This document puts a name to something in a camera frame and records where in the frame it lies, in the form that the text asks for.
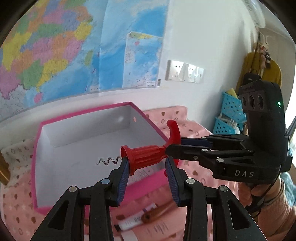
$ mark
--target cream tube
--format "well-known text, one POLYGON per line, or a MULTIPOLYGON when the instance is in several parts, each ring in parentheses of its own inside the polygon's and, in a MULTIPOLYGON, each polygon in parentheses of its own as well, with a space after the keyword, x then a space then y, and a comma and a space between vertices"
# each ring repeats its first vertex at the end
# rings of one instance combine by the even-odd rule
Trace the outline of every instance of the cream tube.
POLYGON ((122 220, 119 221, 118 224, 115 224, 114 227, 117 231, 125 231, 132 229, 140 224, 143 224, 143 221, 141 220, 141 217, 145 212, 148 212, 154 208, 157 208, 155 203, 152 203, 151 205, 147 206, 145 209, 141 210, 140 212, 122 220))
POLYGON ((161 241, 185 228, 187 207, 179 207, 157 221, 122 232, 124 241, 161 241))

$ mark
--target electrical outlet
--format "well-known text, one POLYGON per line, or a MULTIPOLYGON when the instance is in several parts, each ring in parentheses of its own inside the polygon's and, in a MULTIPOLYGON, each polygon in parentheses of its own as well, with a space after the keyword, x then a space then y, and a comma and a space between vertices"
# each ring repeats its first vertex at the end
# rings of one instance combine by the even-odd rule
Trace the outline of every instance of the electrical outlet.
POLYGON ((183 77, 184 63, 180 61, 169 60, 165 80, 183 81, 183 77))
POLYGON ((198 68, 197 75, 196 75, 196 78, 194 80, 194 83, 200 83, 200 81, 203 78, 203 74, 204 74, 204 69, 203 68, 198 68))
POLYGON ((192 64, 184 64, 184 78, 185 82, 194 83, 195 78, 197 77, 198 67, 192 64))

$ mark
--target human hand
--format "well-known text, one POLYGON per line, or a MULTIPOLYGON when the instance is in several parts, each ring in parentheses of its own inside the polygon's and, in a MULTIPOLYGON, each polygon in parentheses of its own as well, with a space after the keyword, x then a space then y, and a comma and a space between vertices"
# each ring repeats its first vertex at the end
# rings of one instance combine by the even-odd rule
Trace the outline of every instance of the human hand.
MULTIPOLYGON (((275 198, 280 190, 281 190, 281 178, 278 177, 276 182, 273 184, 273 186, 270 188, 268 193, 265 195, 265 200, 271 200, 275 198)), ((245 206, 249 206, 252 203, 252 195, 254 196, 261 196, 269 187, 269 184, 262 184, 255 186, 252 190, 250 187, 248 187, 245 183, 239 183, 239 201, 241 204, 245 206)))

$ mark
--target hanging clothes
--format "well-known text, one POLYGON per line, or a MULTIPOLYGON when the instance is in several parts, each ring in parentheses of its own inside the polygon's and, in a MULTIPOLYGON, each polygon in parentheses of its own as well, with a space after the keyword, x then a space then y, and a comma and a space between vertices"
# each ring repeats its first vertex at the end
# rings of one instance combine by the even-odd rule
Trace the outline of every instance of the hanging clothes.
POLYGON ((261 76, 262 80, 277 83, 281 87, 281 69, 274 60, 270 59, 267 49, 260 49, 260 53, 248 53, 245 57, 242 71, 237 82, 236 93, 238 93, 239 87, 242 86, 244 75, 251 72, 251 70, 256 71, 259 75, 263 73, 261 76))

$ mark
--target white wall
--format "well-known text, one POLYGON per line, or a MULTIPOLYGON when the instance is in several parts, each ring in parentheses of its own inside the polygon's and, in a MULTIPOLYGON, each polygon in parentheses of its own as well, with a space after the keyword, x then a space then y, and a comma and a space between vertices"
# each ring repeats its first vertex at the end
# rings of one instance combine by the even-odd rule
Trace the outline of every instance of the white wall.
POLYGON ((282 74, 281 92, 283 95, 284 108, 287 109, 295 75, 295 48, 292 42, 286 36, 278 34, 269 29, 260 29, 260 32, 267 38, 270 57, 279 65, 282 74))
POLYGON ((257 38, 254 24, 238 0, 176 0, 169 15, 174 20, 173 32, 171 41, 165 36, 169 54, 162 62, 172 59, 204 68, 202 83, 162 81, 157 89, 94 93, 45 104, 0 123, 0 148, 33 137, 42 120, 125 101, 142 110, 184 105, 189 108, 189 119, 212 130, 222 91, 236 86, 244 56, 257 38))

